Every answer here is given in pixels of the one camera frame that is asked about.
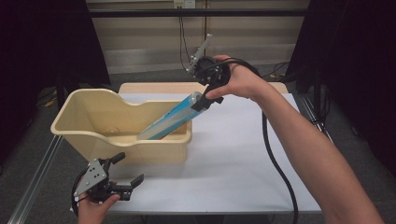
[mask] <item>human hand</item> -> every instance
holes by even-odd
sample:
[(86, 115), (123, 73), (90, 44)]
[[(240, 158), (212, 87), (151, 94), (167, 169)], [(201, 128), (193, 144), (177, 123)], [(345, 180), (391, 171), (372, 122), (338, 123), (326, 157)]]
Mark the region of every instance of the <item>human hand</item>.
[[(223, 61), (230, 58), (227, 55), (213, 57), (215, 60)], [(255, 101), (257, 89), (266, 83), (262, 78), (255, 75), (241, 64), (230, 63), (231, 76), (227, 85), (214, 89), (206, 94), (207, 99), (216, 99), (227, 94), (233, 94)]]
[(107, 210), (120, 199), (120, 195), (114, 194), (102, 204), (93, 203), (87, 193), (79, 196), (78, 224), (100, 224), (105, 219)]

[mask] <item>blue tube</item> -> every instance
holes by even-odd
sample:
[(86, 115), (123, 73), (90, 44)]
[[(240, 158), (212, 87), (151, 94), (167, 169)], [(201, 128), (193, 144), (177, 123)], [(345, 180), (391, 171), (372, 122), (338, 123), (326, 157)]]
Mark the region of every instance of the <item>blue tube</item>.
[(168, 113), (163, 115), (162, 118), (155, 121), (153, 124), (143, 130), (137, 135), (137, 140), (159, 140), (163, 139), (166, 135), (183, 125), (185, 122), (194, 119), (200, 115), (204, 110), (196, 111), (191, 109), (202, 94), (198, 91), (193, 92), (186, 97), (180, 104), (173, 107)]

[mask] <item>forearm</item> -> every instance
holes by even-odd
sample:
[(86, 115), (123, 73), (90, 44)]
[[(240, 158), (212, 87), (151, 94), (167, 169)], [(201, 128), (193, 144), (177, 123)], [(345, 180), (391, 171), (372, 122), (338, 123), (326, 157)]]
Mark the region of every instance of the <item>forearm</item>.
[(350, 222), (358, 220), (348, 217), (361, 217), (360, 221), (371, 223), (380, 220), (357, 177), (333, 143), (268, 83), (256, 82), (252, 92), (255, 92), (252, 100), (270, 121), (290, 163), (319, 203), (327, 221), (340, 222), (338, 217)]

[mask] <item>white tabletop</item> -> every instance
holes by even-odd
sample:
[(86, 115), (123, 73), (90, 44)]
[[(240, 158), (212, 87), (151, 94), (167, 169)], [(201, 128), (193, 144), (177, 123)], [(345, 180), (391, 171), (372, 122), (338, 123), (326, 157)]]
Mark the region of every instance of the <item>white tabletop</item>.
[[(184, 99), (188, 94), (123, 93), (128, 102)], [(295, 107), (291, 94), (284, 94)], [(270, 143), (280, 167), (293, 186), (299, 210), (320, 211), (292, 169), (271, 125)], [(225, 96), (192, 121), (188, 157), (181, 164), (116, 164), (111, 179), (128, 184), (144, 174), (131, 201), (118, 202), (119, 214), (251, 214), (292, 211), (288, 189), (271, 163), (262, 137), (262, 115), (252, 101)]]

